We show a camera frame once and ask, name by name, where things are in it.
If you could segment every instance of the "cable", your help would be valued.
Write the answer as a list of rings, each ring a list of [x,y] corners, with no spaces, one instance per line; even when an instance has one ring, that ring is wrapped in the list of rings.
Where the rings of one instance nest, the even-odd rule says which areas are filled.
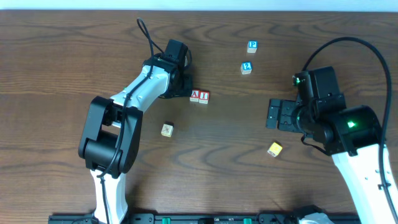
[[[145,32],[144,32],[144,30],[142,29],[141,24],[138,22],[138,20],[140,20],[140,21],[142,22],[142,26],[144,26]],[[145,35],[145,37],[148,38],[148,40],[150,40],[150,42],[152,42],[152,44],[153,44],[160,52],[162,52],[162,54],[164,54],[164,51],[163,51],[157,44],[155,44],[155,42],[153,42],[152,39],[150,38],[149,32],[148,32],[148,30],[147,30],[147,28],[146,28],[146,26],[145,26],[145,24],[144,24],[144,21],[143,21],[141,18],[138,18],[138,19],[137,19],[137,23],[138,23],[138,27],[140,28],[141,32]]]
[[[387,84],[387,98],[386,98],[386,105],[384,107],[384,117],[383,117],[383,123],[382,123],[382,131],[381,131],[381,138],[380,138],[380,144],[379,144],[379,170],[380,170],[380,179],[381,179],[381,187],[384,190],[384,194],[386,195],[386,199],[388,202],[388,205],[390,206],[391,209],[391,213],[392,216],[394,217],[395,223],[398,223],[398,215],[397,212],[394,208],[394,204],[392,203],[392,199],[391,199],[391,195],[390,192],[388,191],[388,183],[386,180],[386,175],[384,173],[384,156],[383,156],[383,152],[384,152],[384,141],[386,138],[386,132],[387,132],[387,122],[388,122],[388,118],[389,118],[389,113],[390,113],[390,107],[391,107],[391,96],[392,96],[392,87],[391,87],[391,74],[390,71],[388,69],[388,65],[386,60],[384,59],[384,57],[380,54],[380,52],[377,50],[377,48],[375,48],[375,46],[371,45],[369,42],[366,42],[365,40],[361,40],[359,38],[355,38],[355,37],[340,37],[334,40],[331,40],[327,43],[325,43],[324,45],[322,45],[318,50],[316,50],[314,53],[312,53],[311,57],[307,60],[307,62],[305,63],[302,71],[307,70],[308,65],[310,64],[310,62],[312,61],[312,59],[325,47],[339,42],[339,41],[353,41],[353,42],[357,42],[360,43],[364,46],[366,46],[367,48],[369,48],[379,59],[384,73],[386,75],[386,84]]]
[[[278,221],[279,224],[282,224],[282,222],[279,221],[278,217],[274,214],[274,217],[276,218],[276,220]]]
[[[104,201],[105,215],[106,215],[106,224],[109,224],[109,214],[108,214],[108,203],[106,201],[106,189],[105,189],[105,179],[101,177],[101,186],[102,186],[102,199]]]
[[[312,146],[312,147],[314,147],[315,149],[318,149],[318,151],[324,153],[325,155],[330,156],[330,155],[326,152],[326,150],[322,149],[321,147],[316,146],[316,145],[313,145],[313,144],[310,144],[310,143],[306,143],[306,142],[305,142],[305,138],[307,138],[307,136],[308,136],[307,134],[304,134],[303,137],[301,137],[301,143],[303,143],[303,145],[305,145],[305,146]]]
[[[150,69],[148,74],[144,77],[144,79],[141,80],[141,82],[139,82],[129,93],[127,93],[126,98],[124,99],[124,103],[123,103],[123,108],[122,108],[122,120],[121,120],[121,126],[120,126],[120,132],[119,132],[119,141],[118,141],[118,145],[116,146],[116,150],[113,154],[113,157],[111,159],[111,162],[109,163],[109,166],[107,168],[105,168],[104,172],[102,172],[100,175],[97,175],[98,178],[103,177],[105,174],[107,174],[113,164],[116,161],[116,158],[118,157],[118,154],[120,153],[120,147],[123,141],[123,135],[124,135],[124,122],[126,121],[126,108],[127,108],[127,103],[130,100],[131,95],[134,93],[134,91],[136,91],[151,75],[152,75],[152,70],[154,69],[154,46],[155,45],[161,52],[163,52],[162,49],[160,49],[150,38],[149,32],[147,27],[145,26],[144,21],[141,18],[137,18],[137,24],[140,27],[141,31],[144,33],[144,35],[148,38],[149,41],[149,47],[150,47]]]

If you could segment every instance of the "green connector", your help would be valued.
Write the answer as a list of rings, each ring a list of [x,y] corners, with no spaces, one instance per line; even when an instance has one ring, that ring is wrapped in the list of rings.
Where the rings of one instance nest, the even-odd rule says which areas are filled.
[[[251,224],[251,218],[244,218],[243,224]]]
[[[162,224],[170,224],[171,222],[171,218],[162,218]]]

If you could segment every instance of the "white wall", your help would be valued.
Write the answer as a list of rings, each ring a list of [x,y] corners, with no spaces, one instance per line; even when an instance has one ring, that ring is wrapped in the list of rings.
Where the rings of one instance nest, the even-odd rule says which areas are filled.
[[[398,0],[0,0],[0,9],[398,12]]]

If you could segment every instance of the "wooden surface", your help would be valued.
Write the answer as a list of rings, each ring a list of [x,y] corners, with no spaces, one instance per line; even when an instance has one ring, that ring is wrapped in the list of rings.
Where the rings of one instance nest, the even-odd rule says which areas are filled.
[[[56,212],[95,208],[95,191],[77,148],[90,101],[135,79],[149,46],[177,39],[192,50],[195,86],[208,105],[156,100],[144,115],[127,201],[159,213],[256,213],[316,204],[355,212],[330,157],[299,134],[265,128],[270,98],[294,99],[291,77],[321,44],[341,36],[373,43],[398,90],[398,14],[329,12],[0,11],[0,223],[46,223]],[[246,55],[248,40],[259,41]],[[240,74],[251,61],[252,74]],[[382,116],[385,78],[368,49],[325,49],[310,67],[333,65],[349,106]],[[397,97],[388,146],[398,173]],[[160,135],[175,123],[171,138]],[[273,158],[267,149],[282,143]]]

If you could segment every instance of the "wooden toy block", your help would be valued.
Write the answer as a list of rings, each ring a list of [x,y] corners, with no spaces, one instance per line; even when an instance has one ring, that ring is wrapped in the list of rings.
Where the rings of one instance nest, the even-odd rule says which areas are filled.
[[[192,90],[192,95],[189,98],[189,100],[192,102],[199,102],[199,94],[200,94],[199,90]]]
[[[277,157],[282,150],[282,146],[278,143],[272,143],[271,147],[268,149],[268,153],[274,157]]]
[[[241,66],[242,75],[247,75],[251,73],[253,67],[251,66],[251,62],[243,62]]]
[[[256,50],[257,50],[257,41],[256,40],[249,40],[248,53],[256,53]]]
[[[162,134],[163,136],[166,136],[166,137],[171,137],[172,134],[173,134],[173,128],[174,128],[174,127],[171,126],[171,125],[163,124],[163,128],[162,128],[161,134]]]
[[[199,96],[199,103],[208,104],[210,93],[207,91],[201,91]]]

